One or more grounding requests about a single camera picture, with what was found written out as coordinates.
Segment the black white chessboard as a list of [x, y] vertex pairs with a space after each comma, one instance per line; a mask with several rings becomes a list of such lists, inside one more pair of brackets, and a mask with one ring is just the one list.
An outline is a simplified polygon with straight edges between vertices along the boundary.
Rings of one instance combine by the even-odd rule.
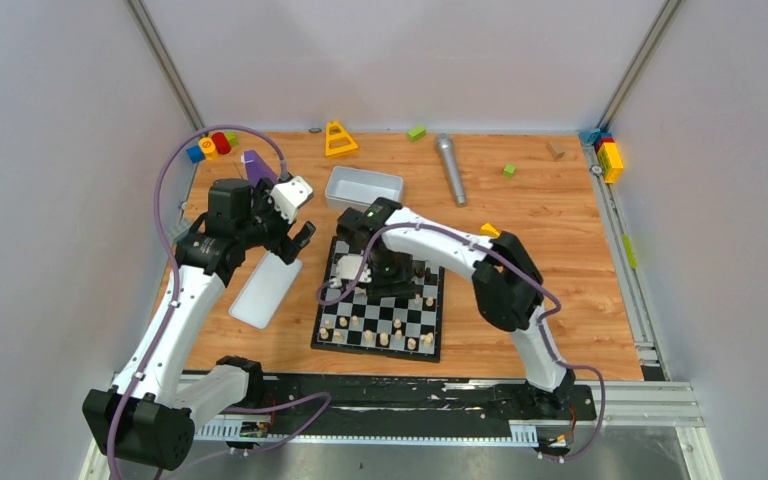
[[445, 270], [416, 260], [412, 299], [370, 300], [360, 290], [317, 308], [310, 347], [437, 363], [441, 358]]

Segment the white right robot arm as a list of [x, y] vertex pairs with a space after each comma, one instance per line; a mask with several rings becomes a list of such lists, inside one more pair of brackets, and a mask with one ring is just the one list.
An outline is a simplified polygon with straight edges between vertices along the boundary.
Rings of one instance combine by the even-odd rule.
[[360, 251], [358, 266], [341, 278], [343, 296], [362, 288], [369, 298], [414, 298], [416, 258], [455, 273], [471, 282], [481, 317], [509, 333], [535, 411], [552, 418], [569, 407], [575, 373], [546, 323], [552, 312], [544, 303], [555, 297], [517, 236], [467, 234], [383, 197], [364, 211], [346, 209], [336, 236]]

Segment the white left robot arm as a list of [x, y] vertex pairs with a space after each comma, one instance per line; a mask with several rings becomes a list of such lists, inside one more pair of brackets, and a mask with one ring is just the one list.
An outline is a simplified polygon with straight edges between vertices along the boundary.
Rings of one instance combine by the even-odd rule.
[[131, 359], [105, 390], [92, 389], [82, 412], [112, 476], [118, 460], [173, 471], [185, 460], [196, 431], [228, 407], [258, 411], [266, 400], [260, 363], [225, 356], [195, 383], [180, 376], [208, 314], [251, 249], [264, 248], [234, 302], [236, 318], [262, 329], [273, 318], [301, 270], [298, 258], [315, 232], [306, 222], [289, 231], [314, 196], [300, 176], [255, 185], [220, 179], [208, 208], [169, 252], [170, 277], [148, 330]]

